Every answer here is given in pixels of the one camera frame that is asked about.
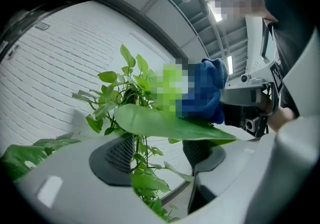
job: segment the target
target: blue towel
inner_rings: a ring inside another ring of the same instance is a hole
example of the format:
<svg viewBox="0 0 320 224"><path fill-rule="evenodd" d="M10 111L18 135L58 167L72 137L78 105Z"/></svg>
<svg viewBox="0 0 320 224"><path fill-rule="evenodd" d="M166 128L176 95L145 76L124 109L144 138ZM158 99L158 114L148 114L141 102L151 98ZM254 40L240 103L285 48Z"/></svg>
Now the blue towel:
<svg viewBox="0 0 320 224"><path fill-rule="evenodd" d="M222 124L225 120L220 105L220 89L226 85L228 69L225 63L217 58L202 59L188 70L188 93L176 100L176 116L180 118L199 118L211 123Z"/></svg>

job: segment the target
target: ceiling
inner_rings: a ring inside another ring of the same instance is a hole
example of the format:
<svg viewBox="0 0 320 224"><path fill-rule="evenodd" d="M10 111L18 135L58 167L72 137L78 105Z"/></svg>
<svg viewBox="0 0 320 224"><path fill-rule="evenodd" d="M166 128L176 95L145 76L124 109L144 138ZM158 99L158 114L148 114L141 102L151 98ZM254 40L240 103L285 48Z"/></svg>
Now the ceiling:
<svg viewBox="0 0 320 224"><path fill-rule="evenodd" d="M233 74L229 76L230 80L246 72L248 34L245 18L216 22L211 14L208 16L201 9L198 0L172 1L193 25L211 59L222 58L228 66L227 57L232 56Z"/></svg>

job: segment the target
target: white brick wall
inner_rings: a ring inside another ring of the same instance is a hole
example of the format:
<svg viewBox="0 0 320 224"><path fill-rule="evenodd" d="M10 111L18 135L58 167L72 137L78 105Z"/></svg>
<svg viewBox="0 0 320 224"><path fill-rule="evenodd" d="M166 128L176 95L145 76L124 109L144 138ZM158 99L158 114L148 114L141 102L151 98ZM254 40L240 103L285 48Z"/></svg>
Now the white brick wall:
<svg viewBox="0 0 320 224"><path fill-rule="evenodd" d="M96 137L85 120L92 109L71 95L78 90L99 90L100 72L121 72L126 65L120 55L121 44L134 57L142 55L154 70L173 60L144 30L96 2L71 6L42 22L50 28L31 28L16 43L20 49L13 58L5 57L0 64L0 154L10 144L30 145L69 132ZM171 145L164 138L149 139L151 146L165 154L154 157L154 163L165 160L179 171L191 173L181 143ZM158 173L171 189L182 182L169 171Z"/></svg>

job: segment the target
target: green leaf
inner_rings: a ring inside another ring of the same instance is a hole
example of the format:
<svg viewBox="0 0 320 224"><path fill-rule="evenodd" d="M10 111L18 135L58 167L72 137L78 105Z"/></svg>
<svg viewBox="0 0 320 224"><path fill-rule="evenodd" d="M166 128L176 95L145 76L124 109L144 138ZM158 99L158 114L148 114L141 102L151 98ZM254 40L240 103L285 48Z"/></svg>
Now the green leaf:
<svg viewBox="0 0 320 224"><path fill-rule="evenodd" d="M148 72L149 66L148 63L145 61L144 58L140 54L138 54L136 57L138 68L141 72Z"/></svg>
<svg viewBox="0 0 320 224"><path fill-rule="evenodd" d="M130 51L123 44L120 47L120 53L130 68L133 68L136 65L135 58L131 56Z"/></svg>
<svg viewBox="0 0 320 224"><path fill-rule="evenodd" d="M113 83L117 80L117 74L113 71L106 71L98 74L98 77L102 82Z"/></svg>
<svg viewBox="0 0 320 224"><path fill-rule="evenodd" d="M86 91L84 91L84 90L79 90L79 91L78 91L78 94L79 94L79 95L83 95L83 96L87 96L87 97L91 97L91 98L93 98L93 99L98 98L97 96L92 95L91 93L86 92Z"/></svg>
<svg viewBox="0 0 320 224"><path fill-rule="evenodd" d="M145 173L146 173L146 174L151 174L151 175L154 175L154 176L157 177L157 175L155 174L155 172L154 172L151 168L147 168L147 169L145 170Z"/></svg>
<svg viewBox="0 0 320 224"><path fill-rule="evenodd" d="M0 162L7 175L16 182L47 157L43 146L10 145Z"/></svg>
<svg viewBox="0 0 320 224"><path fill-rule="evenodd" d="M53 141L53 138L42 138L36 141L33 146L39 146L39 147L44 147L48 142Z"/></svg>
<svg viewBox="0 0 320 224"><path fill-rule="evenodd" d="M52 141L49 141L44 149L47 155L51 155L54 151L57 151L58 149L65 147L70 144L75 144L80 142L78 139L74 138L65 138L65 139L53 139Z"/></svg>
<svg viewBox="0 0 320 224"><path fill-rule="evenodd" d="M78 101L82 101L82 102L88 102L88 103L92 103L92 101L90 99L88 99L87 97L80 95L78 93L72 93L72 98L78 100Z"/></svg>
<svg viewBox="0 0 320 224"><path fill-rule="evenodd" d="M57 139L40 139L31 146L10 145L0 158L0 162L12 181L17 182L55 150L80 142L77 139L68 138L69 136L70 133Z"/></svg>
<svg viewBox="0 0 320 224"><path fill-rule="evenodd" d="M186 175L186 174L183 174L181 172L178 172L171 164L169 164L168 162L166 161L163 161L164 163L164 169L167 169L177 175L179 175L182 179L184 179L185 181L187 182L192 182L194 180L194 177L191 176L191 175Z"/></svg>
<svg viewBox="0 0 320 224"><path fill-rule="evenodd" d="M140 197L147 197L147 198L156 198L157 197L157 193L152 190L152 189L148 189L148 188L135 188L138 196Z"/></svg>
<svg viewBox="0 0 320 224"><path fill-rule="evenodd" d="M153 146L151 148L151 152L152 154L155 156L155 155L159 155L159 156L163 156L164 153L161 152L161 150L159 148L157 148L156 146Z"/></svg>
<svg viewBox="0 0 320 224"><path fill-rule="evenodd" d="M115 87L116 86L113 83L110 84L109 86L102 85L101 92L103 93L103 96L107 98L111 94L111 92L114 90Z"/></svg>
<svg viewBox="0 0 320 224"><path fill-rule="evenodd" d="M148 167L144 163L139 163L138 168L145 170L145 171L148 169Z"/></svg>
<svg viewBox="0 0 320 224"><path fill-rule="evenodd" d="M128 66L124 66L121 68L124 74L131 74L134 70L132 69L132 67L128 67Z"/></svg>
<svg viewBox="0 0 320 224"><path fill-rule="evenodd" d="M163 193L170 191L169 185L163 179L149 173L133 173L130 177L135 188L160 190Z"/></svg>
<svg viewBox="0 0 320 224"><path fill-rule="evenodd" d="M137 160L138 161L138 163L143 163L143 164L147 164L147 162L146 162L146 160L143 158L143 156L142 155L140 155L140 154L134 154L133 155L133 159L135 159L135 160Z"/></svg>
<svg viewBox="0 0 320 224"><path fill-rule="evenodd" d="M155 167L157 170L161 170L163 167L160 164L149 163L150 166Z"/></svg>
<svg viewBox="0 0 320 224"><path fill-rule="evenodd" d="M105 129L104 135L109 135L109 134L112 133L114 130L115 130L115 128L109 127L109 128L107 128L107 129Z"/></svg>
<svg viewBox="0 0 320 224"><path fill-rule="evenodd" d="M138 86L140 86L144 91L150 92L151 91L151 85L149 81L143 79L140 76L133 75L135 78L135 81L137 82Z"/></svg>
<svg viewBox="0 0 320 224"><path fill-rule="evenodd" d="M94 118L88 114L85 117L86 121L88 122L89 126L94 130L97 134L99 134L102 130L102 125L104 124L104 121L102 119L100 120L94 120Z"/></svg>
<svg viewBox="0 0 320 224"><path fill-rule="evenodd" d="M100 120L105 118L105 116L107 115L107 112L110 110L113 110L115 107L116 107L116 104L112 101L102 104L101 106L99 106L99 108L96 111L93 112L95 115L95 119Z"/></svg>
<svg viewBox="0 0 320 224"><path fill-rule="evenodd" d="M169 141L170 144L175 144L175 143L180 142L181 140L174 139L174 138L168 138L168 141Z"/></svg>
<svg viewBox="0 0 320 224"><path fill-rule="evenodd" d="M236 137L197 119L179 118L175 113L127 104L114 110L114 117L125 131L144 136L175 140L235 140Z"/></svg>
<svg viewBox="0 0 320 224"><path fill-rule="evenodd" d="M117 75L120 83L125 83L126 82L126 80L125 80L125 78L124 78L124 76L122 74L116 74L116 75Z"/></svg>
<svg viewBox="0 0 320 224"><path fill-rule="evenodd" d="M162 209L162 203L160 198L157 198L153 204L151 205L151 210L153 210L154 212L158 212Z"/></svg>

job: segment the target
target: green plant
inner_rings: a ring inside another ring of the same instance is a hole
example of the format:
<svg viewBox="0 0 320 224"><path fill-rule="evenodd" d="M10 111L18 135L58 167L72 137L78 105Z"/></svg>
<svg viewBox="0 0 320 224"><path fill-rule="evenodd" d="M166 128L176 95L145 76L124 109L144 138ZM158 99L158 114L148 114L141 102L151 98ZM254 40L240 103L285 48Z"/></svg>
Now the green plant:
<svg viewBox="0 0 320 224"><path fill-rule="evenodd" d="M134 134L135 154L132 161L135 167L130 170L133 189L158 216L172 222L176 218L170 217L170 213L162 208L157 194L158 191L168 192L170 188L155 172L170 170L189 182L193 177L178 172L167 162L164 162L164 166L150 163L152 155L164 154L157 147L148 145L148 137L167 137L170 143L208 139L220 141L221 144L232 142L235 137L208 122L175 116L175 100L181 99L182 90L171 86L170 82L179 82L181 70L165 69L159 79L142 56L138 54L133 58L124 45L120 53L127 63L121 68L123 74L113 71L99 73L97 76L100 80L109 85L102 85L100 91L79 90L72 97L88 103L94 110L86 120L96 133L99 134L104 122L108 122L109 127L104 135L119 131ZM136 63L139 69L137 75L133 74Z"/></svg>
<svg viewBox="0 0 320 224"><path fill-rule="evenodd" d="M12 144L6 149L0 162L10 179L16 183L56 150L80 142L80 140L72 138L72 135L72 133L68 133L56 139L40 139L30 146Z"/></svg>

